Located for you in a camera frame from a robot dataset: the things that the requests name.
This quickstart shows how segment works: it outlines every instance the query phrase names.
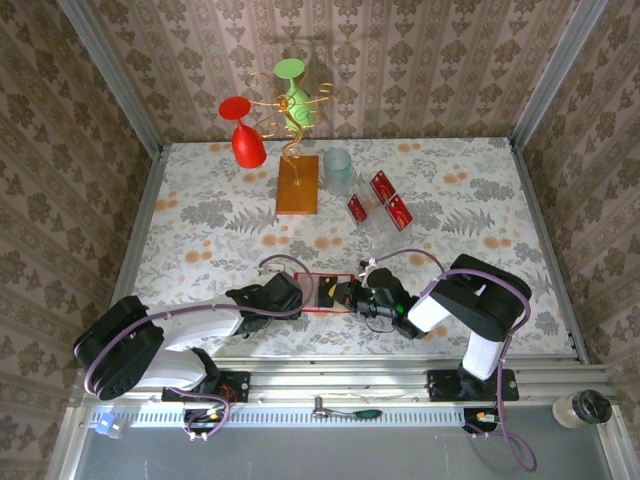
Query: wall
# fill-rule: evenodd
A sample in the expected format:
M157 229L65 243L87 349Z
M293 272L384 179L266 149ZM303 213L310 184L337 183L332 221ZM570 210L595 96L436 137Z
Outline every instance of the wall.
M283 58L337 101L313 136L506 136L577 0L88 0L164 143L229 139L232 95ZM267 110L254 108L255 119Z
M640 2L609 1L525 149L591 355L640 451Z
M0 2L0 477L41 478L149 158L55 2Z

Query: purple cable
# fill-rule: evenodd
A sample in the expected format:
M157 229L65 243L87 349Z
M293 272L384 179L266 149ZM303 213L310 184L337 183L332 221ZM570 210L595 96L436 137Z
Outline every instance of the purple cable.
M100 351L100 353L98 355L96 355L96 358L93 360L93 362L91 363L91 365L89 366L89 368L87 369L87 372L84 375L84 389L87 393L96 393L93 385L91 385L91 377L93 377L93 374L95 373L96 369L98 368L98 366L100 365L100 363L104 360L104 358L109 354L109 352L111 352L111 350L113 350L113 348L125 337L127 337L128 335L130 335L136 328L144 325L147 322L151 322L153 320L159 319L159 318L164 318L167 317L169 315L171 316L175 316L175 315L181 315L181 314L185 314L185 313L191 313L191 312L198 312L201 310L210 310L210 309L224 309L224 310L241 310L244 312L252 312L252 313L259 313L261 315L268 315L270 317L288 317L291 315L295 315L296 313L302 311L303 308L305 308L307 306L307 304L309 303L309 300L311 300L311 293L314 290L315 287L315 281L313 279L313 275L311 275L311 271L307 268L307 266L302 263L300 260L298 260L297 258L293 258L290 255L285 255L285 254L276 254L276 255L271 255L270 257L265 258L264 260L262 260L258 266L261 267L262 265L264 265L265 263L267 263L269 260L273 260L274 258L285 258L287 260L291 260L294 263L297 263L303 270L304 273L307 274L307 276L309 277L310 281L311 281L311 291L309 293L309 295L307 296L307 299L302 302L302 305L300 305L298 308L294 308L293 310L290 310L288 312L270 312L268 310L260 310L259 308L252 308L252 307L241 307L240 305L226 305L226 304L218 304L218 305L197 305L197 306L193 306L193 307L180 307L180 308L175 308L172 310L167 310L166 312L159 312L159 313L154 313L153 315L149 315L147 317L143 317L139 320L136 320L135 322L133 322L131 325L129 325L127 328L125 328L124 330L122 330L118 335L116 335L115 337L113 337L111 339L111 341L109 343L107 343L107 345Z
M436 265L438 265L438 267L442 272L445 271L444 265L442 265L440 260L438 260L433 253L429 253L426 250L420 250L419 248L403 248L402 250L396 250L395 252L391 252L386 255L383 255L382 257L376 258L375 260L376 260L376 263L383 262L385 260L395 257L396 255L400 255L401 253L421 253L422 255L426 255L431 260L436 262Z
M224 405L224 415L222 416L222 420L220 420L220 422L218 422L218 424L215 427L213 427L213 429L211 429L209 432L204 434L206 438L214 436L216 433L218 433L218 430L220 430L222 426L229 421L229 417L231 416L231 405L229 405L229 402L227 401L226 398L221 397L219 395L214 395L212 393L187 392L185 390L181 390L175 387L168 387L167 390L171 390L172 392L177 393L178 395L182 395L184 397L209 398L211 400L215 400L216 402L220 402ZM193 420L194 419L189 420L189 423L185 428L185 431L189 434L191 434L191 425L193 424Z
M518 322L516 325L511 327L511 330L509 330L507 334L507 339L505 340L504 345L502 346L502 350L500 351L500 356L498 357L498 374L497 374L498 390L496 392L496 397L497 397L497 404L498 404L497 405L498 417L500 418L500 425L502 427L502 431L495 432L495 433L498 435L502 434L504 436L504 440L507 444L507 448L511 452L511 455L513 456L515 461L518 462L518 465L520 465L522 469L525 470L526 472L533 473L538 469L538 459L536 458L536 455L533 449L529 446L527 442L524 441L524 439L518 437L517 435L514 435L513 433L510 433L507 430L506 413L504 410L504 400L502 399L502 369L503 369L505 357L507 356L507 350L509 350L509 345L511 345L511 339L513 338L513 334L518 330L520 330L520 328L522 328L524 324L527 323L527 321L529 320L529 317L531 316L531 305L529 305L529 300L513 285L505 282L501 278L498 278L495 275L491 275L490 273L485 273L480 270L474 270L471 268L455 268L453 270L448 270L446 272L441 273L420 294L420 298L428 296L440 280L443 280L451 275L472 275L475 277L484 278L485 280L489 280L495 283L496 285L501 286L502 288L504 288L506 291L511 293L513 296L515 296L518 300L522 302L522 306L524 307L524 317L520 322ZM514 439L520 442L520 444L529 451L529 454L533 459L533 464L530 467L525 465L522 458L517 454L517 452L513 448Z

